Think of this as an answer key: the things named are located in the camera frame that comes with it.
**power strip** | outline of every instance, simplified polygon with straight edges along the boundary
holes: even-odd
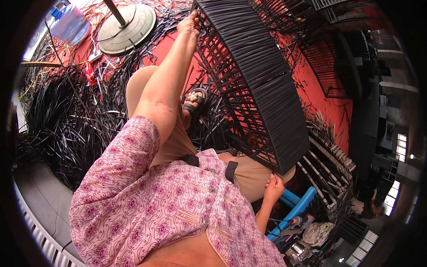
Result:
[[[98,49],[89,55],[88,61],[89,61],[89,63],[93,63],[96,60],[100,59],[101,56],[102,56],[102,51]]]

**blue cap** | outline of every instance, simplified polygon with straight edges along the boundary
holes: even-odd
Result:
[[[55,7],[50,14],[55,18],[55,20],[60,19],[64,15],[64,13],[57,7]]]

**foot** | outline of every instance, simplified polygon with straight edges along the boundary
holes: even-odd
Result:
[[[192,97],[193,95],[195,97],[202,97],[203,96],[203,94],[201,92],[193,93],[193,94],[189,95],[192,100],[194,99],[194,97]],[[192,102],[191,100],[187,100],[188,97],[186,97],[185,99],[186,99],[186,101],[184,102],[184,104],[193,105],[195,108],[199,107],[199,104],[197,104],[196,102],[194,102],[194,101]],[[184,125],[184,129],[188,130],[191,126],[191,114],[190,114],[190,112],[186,109],[183,109],[181,119],[182,119],[182,123]]]

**plastic water bottle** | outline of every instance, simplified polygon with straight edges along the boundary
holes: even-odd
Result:
[[[51,34],[68,45],[80,42],[91,26],[89,20],[74,4],[64,6],[61,10],[55,8],[50,14],[55,18],[50,26]]]

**knee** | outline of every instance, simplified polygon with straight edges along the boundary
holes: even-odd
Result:
[[[135,71],[126,85],[126,93],[132,93],[135,90],[141,91],[141,87],[143,86],[142,89],[145,87],[157,68],[158,66],[145,66]]]
[[[285,175],[281,177],[283,184],[286,184],[292,179],[292,177],[295,175],[295,171],[296,171],[296,167],[294,165],[287,173],[285,173]]]

